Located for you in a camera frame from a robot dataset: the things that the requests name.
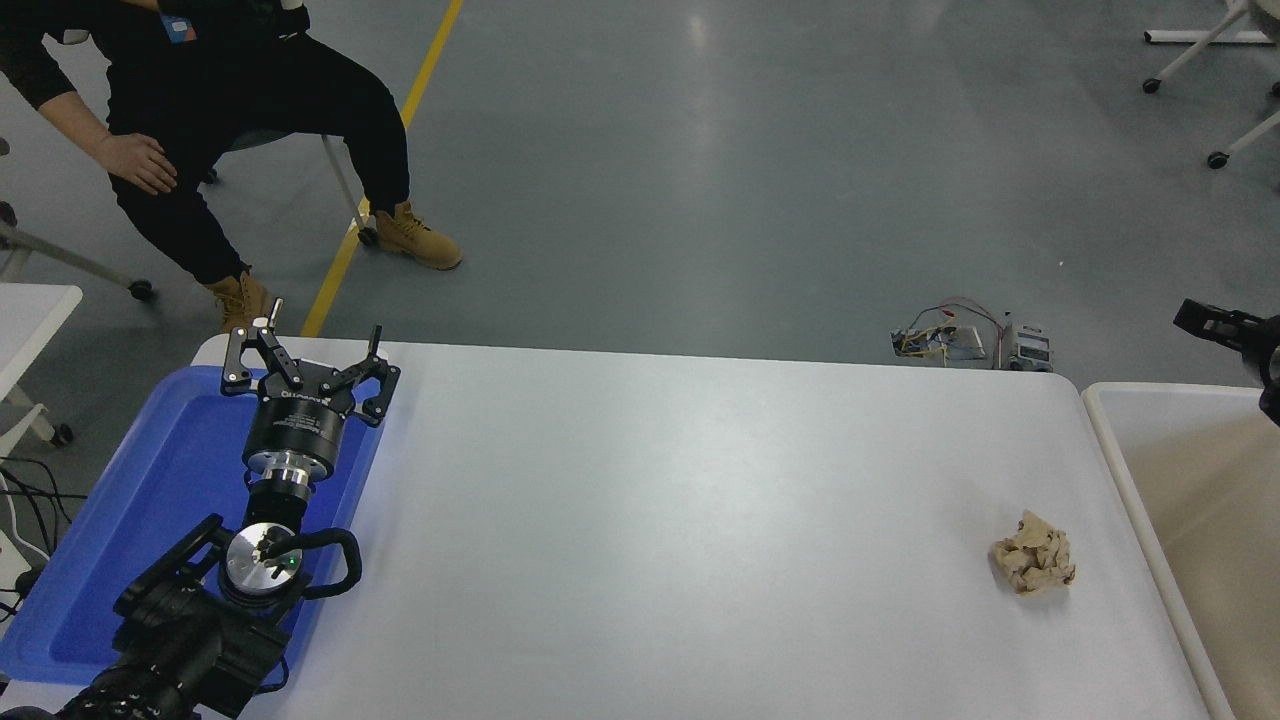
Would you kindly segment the seated person's right hand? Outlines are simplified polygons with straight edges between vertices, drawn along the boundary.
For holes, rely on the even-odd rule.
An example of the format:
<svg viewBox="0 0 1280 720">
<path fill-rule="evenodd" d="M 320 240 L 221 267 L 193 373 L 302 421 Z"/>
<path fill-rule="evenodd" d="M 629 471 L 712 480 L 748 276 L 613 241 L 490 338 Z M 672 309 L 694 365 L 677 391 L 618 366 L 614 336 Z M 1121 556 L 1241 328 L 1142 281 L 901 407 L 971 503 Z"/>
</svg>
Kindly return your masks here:
<svg viewBox="0 0 1280 720">
<path fill-rule="evenodd" d="M 170 193 L 178 186 L 175 167 L 155 138 L 146 135 L 106 135 L 97 141 L 91 158 L 110 176 L 145 193 Z"/>
</svg>

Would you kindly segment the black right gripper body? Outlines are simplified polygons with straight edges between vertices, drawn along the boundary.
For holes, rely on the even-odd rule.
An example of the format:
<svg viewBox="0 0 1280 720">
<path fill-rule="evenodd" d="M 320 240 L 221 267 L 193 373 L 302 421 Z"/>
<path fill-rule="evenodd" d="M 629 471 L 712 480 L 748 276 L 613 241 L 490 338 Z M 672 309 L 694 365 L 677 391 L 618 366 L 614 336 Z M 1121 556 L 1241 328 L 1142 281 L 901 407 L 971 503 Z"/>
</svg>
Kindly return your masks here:
<svg viewBox="0 0 1280 720">
<path fill-rule="evenodd" d="M 1262 350 L 1258 351 L 1258 373 L 1263 384 L 1260 396 L 1260 409 L 1279 425 L 1279 315 L 1266 319 L 1261 325 Z"/>
</svg>

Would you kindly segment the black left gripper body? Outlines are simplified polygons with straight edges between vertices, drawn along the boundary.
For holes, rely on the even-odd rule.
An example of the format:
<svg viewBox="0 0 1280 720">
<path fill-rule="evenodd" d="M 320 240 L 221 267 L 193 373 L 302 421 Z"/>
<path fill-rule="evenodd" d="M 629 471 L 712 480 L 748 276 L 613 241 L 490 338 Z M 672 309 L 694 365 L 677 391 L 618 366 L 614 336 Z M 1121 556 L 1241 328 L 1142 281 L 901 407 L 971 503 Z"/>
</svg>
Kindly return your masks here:
<svg viewBox="0 0 1280 720">
<path fill-rule="evenodd" d="M 291 389 L 282 375 L 259 379 L 259 404 L 243 448 L 244 462 L 269 454 L 301 454 L 314 462 L 335 462 L 351 414 L 351 389 L 321 393 L 326 380 Z"/>
</svg>

